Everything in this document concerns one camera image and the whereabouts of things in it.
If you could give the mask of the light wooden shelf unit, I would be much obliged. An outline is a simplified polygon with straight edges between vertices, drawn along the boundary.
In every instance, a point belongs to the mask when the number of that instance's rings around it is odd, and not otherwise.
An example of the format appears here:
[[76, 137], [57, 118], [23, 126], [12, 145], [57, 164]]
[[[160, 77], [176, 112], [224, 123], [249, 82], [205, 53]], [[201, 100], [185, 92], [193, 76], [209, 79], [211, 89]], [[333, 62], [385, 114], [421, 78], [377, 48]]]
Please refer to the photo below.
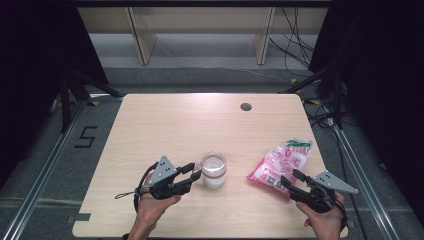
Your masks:
[[86, 30], [96, 34], [130, 34], [138, 61], [146, 65], [159, 34], [250, 34], [256, 61], [265, 63], [272, 34], [297, 28], [317, 35], [325, 8], [301, 7], [80, 7]]

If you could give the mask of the clear glass cup with handle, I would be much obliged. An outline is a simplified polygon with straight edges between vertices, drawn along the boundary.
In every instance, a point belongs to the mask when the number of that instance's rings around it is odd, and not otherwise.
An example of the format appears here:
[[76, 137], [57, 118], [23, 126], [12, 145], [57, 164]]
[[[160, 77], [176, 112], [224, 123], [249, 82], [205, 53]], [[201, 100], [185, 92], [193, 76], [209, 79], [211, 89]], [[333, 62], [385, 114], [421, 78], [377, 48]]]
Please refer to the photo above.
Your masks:
[[208, 189], [218, 189], [226, 181], [227, 160], [225, 156], [217, 151], [206, 153], [195, 166], [200, 170], [203, 185]]

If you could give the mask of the pink and white snack bag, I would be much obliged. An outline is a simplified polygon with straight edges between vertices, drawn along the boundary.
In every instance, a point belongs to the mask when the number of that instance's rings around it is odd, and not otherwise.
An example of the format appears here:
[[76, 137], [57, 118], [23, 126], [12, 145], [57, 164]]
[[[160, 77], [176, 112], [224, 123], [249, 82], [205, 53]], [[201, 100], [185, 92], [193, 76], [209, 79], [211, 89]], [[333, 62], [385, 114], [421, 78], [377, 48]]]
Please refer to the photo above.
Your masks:
[[284, 176], [294, 184], [296, 178], [293, 176], [293, 170], [303, 168], [311, 149], [311, 140], [287, 140], [269, 150], [247, 179], [289, 195], [289, 190], [281, 183], [281, 177]]

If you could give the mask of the black curtain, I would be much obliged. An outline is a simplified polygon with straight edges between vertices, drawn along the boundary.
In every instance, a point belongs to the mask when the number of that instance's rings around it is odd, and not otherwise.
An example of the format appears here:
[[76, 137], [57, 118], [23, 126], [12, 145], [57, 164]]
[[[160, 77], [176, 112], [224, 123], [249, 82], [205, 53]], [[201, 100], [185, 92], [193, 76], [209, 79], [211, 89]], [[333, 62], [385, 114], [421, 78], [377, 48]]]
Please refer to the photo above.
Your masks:
[[310, 70], [332, 67], [424, 226], [424, 0], [330, 0]]
[[0, 188], [74, 72], [108, 82], [73, 0], [0, 0]]

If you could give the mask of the person's right hand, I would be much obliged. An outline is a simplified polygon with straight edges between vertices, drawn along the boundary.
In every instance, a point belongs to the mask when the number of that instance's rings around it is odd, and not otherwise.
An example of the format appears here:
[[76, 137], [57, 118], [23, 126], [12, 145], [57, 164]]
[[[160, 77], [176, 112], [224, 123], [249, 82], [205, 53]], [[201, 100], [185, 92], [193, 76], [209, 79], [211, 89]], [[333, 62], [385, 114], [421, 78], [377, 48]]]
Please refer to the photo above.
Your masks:
[[318, 240], [340, 240], [343, 213], [333, 207], [326, 213], [317, 213], [307, 204], [297, 202], [296, 207], [306, 215], [304, 227], [311, 227]]

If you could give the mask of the aluminium floor rail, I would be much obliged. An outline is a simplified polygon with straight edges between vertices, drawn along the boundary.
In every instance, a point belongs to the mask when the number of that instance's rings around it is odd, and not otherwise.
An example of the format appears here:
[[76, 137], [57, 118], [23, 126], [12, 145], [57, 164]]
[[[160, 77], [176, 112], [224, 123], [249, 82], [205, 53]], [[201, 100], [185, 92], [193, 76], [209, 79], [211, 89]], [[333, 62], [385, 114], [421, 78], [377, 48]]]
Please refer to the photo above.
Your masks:
[[365, 171], [360, 165], [360, 162], [354, 153], [353, 147], [349, 143], [344, 131], [340, 130], [337, 126], [333, 126], [332, 129], [335, 131], [335, 135], [341, 143], [341, 147], [345, 152], [347, 162], [351, 168], [353, 176], [355, 177], [362, 196], [364, 197], [368, 208], [370, 209], [370, 212], [372, 213], [380, 232], [383, 235], [383, 238], [385, 240], [400, 240], [400, 235], [395, 229], [392, 219], [366, 176]]
[[36, 204], [42, 195], [50, 177], [63, 153], [65, 146], [68, 143], [71, 134], [74, 131], [76, 123], [83, 112], [86, 103], [79, 101], [76, 103], [75, 109], [71, 114], [69, 125], [60, 133], [51, 153], [45, 161], [42, 169], [40, 170], [37, 178], [31, 186], [28, 194], [23, 199], [17, 213], [9, 224], [2, 240], [19, 240], [23, 230], [25, 229]]

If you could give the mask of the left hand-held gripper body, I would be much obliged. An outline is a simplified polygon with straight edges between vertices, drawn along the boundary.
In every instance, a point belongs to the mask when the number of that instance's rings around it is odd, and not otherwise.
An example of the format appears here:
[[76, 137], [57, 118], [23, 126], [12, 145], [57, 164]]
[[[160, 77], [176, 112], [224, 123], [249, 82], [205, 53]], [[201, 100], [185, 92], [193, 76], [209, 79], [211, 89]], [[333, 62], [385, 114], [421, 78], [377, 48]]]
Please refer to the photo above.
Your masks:
[[175, 178], [182, 174], [180, 168], [175, 167], [166, 156], [162, 156], [154, 167], [154, 172], [145, 187], [149, 189], [150, 194], [155, 199], [159, 200], [188, 193], [191, 186], [184, 187], [184, 180], [178, 183], [174, 182]]

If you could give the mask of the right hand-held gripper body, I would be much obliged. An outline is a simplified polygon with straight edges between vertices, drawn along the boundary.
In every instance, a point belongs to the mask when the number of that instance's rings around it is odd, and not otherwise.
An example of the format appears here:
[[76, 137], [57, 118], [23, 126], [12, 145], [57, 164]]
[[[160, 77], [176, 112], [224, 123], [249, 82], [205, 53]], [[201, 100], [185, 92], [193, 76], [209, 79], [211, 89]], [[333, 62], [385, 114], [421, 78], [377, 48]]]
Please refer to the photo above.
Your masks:
[[306, 192], [293, 185], [290, 198], [296, 202], [307, 204], [317, 213], [326, 213], [336, 204], [336, 191], [358, 194], [359, 190], [338, 178], [328, 170], [308, 177], [306, 185], [310, 188]]

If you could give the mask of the black tripod stand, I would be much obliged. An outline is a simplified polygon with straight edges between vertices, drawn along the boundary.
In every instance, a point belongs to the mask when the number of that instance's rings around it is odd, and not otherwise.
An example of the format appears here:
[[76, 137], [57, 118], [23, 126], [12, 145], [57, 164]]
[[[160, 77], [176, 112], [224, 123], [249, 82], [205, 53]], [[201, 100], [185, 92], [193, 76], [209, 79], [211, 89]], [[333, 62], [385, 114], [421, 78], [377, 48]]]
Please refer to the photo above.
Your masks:
[[90, 95], [85, 88], [86, 85], [94, 86], [95, 88], [107, 93], [113, 97], [124, 97], [124, 94], [114, 90], [106, 83], [96, 81], [94, 78], [79, 72], [79, 71], [67, 71], [60, 78], [60, 99], [62, 109], [62, 132], [65, 132], [71, 124], [71, 110], [69, 94], [72, 94], [74, 98], [80, 102], [87, 102], [90, 99]]
[[342, 64], [341, 57], [333, 56], [330, 61], [321, 70], [307, 77], [300, 84], [294, 85], [288, 90], [282, 91], [282, 94], [293, 94], [298, 90], [305, 88], [314, 81], [320, 79], [321, 82], [316, 90], [319, 98], [333, 97], [333, 110], [330, 113], [336, 126], [342, 129], [342, 80], [340, 75], [340, 66]]

